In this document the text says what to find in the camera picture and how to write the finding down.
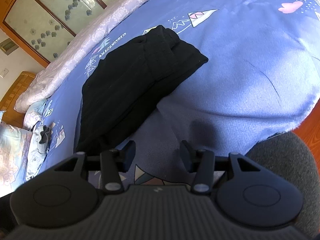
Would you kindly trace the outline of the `wooden headboard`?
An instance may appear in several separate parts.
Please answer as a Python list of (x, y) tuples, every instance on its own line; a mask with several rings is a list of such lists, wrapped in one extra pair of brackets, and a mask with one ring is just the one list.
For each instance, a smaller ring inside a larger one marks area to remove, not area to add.
[(14, 106), (18, 97), (27, 90), (35, 79), (36, 74), (23, 71), (8, 89), (1, 100), (1, 111), (4, 111), (2, 121), (6, 124), (23, 127), (24, 113), (14, 110)]

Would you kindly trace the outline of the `small light blue pillow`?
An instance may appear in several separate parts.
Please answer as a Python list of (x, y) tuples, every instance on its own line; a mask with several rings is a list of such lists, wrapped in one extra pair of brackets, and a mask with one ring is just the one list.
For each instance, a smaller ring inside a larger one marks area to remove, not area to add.
[(28, 108), (23, 120), (23, 129), (31, 130), (41, 120), (46, 101), (40, 100)]

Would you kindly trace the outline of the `floral pillow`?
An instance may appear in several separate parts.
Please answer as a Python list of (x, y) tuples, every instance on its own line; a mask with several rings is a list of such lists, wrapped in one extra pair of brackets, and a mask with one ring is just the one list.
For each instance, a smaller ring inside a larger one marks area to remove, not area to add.
[(1, 197), (12, 193), (25, 182), (31, 136), (30, 131), (1, 121)]

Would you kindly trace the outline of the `white wall switch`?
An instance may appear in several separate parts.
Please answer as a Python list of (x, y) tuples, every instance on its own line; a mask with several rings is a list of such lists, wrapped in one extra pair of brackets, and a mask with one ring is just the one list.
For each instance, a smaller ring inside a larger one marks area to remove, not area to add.
[(4, 78), (7, 74), (8, 74), (8, 70), (7, 68), (4, 68), (1, 72), (0, 72), (0, 77), (1, 78)]

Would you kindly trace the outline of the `black pants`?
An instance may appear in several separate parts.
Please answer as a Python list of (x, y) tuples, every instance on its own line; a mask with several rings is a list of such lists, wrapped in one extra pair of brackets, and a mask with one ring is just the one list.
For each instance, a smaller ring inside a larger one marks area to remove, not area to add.
[(207, 62), (197, 48), (162, 25), (108, 53), (82, 87), (76, 150), (99, 155), (117, 147)]

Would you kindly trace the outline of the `light pink quilt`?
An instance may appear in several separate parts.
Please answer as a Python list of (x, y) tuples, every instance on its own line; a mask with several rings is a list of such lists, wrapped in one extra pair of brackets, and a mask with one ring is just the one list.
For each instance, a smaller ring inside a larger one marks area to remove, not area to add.
[(319, 0), (118, 0), (37, 75), (16, 110), (158, 25), (209, 60), (158, 104), (163, 115), (301, 118), (319, 101)]

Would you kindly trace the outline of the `grey folded garment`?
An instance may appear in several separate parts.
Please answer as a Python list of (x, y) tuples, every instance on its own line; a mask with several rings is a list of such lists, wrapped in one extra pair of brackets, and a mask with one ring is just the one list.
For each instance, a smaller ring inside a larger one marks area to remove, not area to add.
[(46, 125), (39, 126), (33, 131), (28, 151), (26, 181), (29, 181), (38, 174), (47, 155), (51, 131), (51, 128)]

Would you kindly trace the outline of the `blue patterned bed cover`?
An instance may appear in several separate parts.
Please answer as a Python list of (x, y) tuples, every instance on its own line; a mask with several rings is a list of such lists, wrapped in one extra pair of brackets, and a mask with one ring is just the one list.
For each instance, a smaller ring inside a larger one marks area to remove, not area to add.
[(52, 134), (30, 178), (70, 157), (80, 132), (81, 89), (98, 62), (162, 25), (208, 62), (160, 101), (132, 136), (124, 185), (190, 184), (182, 140), (217, 155), (247, 153), (298, 127), (319, 100), (319, 0), (116, 0), (40, 72), (17, 107), (46, 99)]

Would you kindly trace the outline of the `grey office chair seat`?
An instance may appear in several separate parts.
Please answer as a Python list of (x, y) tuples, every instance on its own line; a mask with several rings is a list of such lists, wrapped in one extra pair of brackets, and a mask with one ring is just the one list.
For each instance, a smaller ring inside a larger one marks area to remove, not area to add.
[(257, 143), (246, 157), (295, 185), (303, 208), (295, 227), (310, 238), (319, 234), (319, 174), (315, 159), (295, 133), (287, 132)]

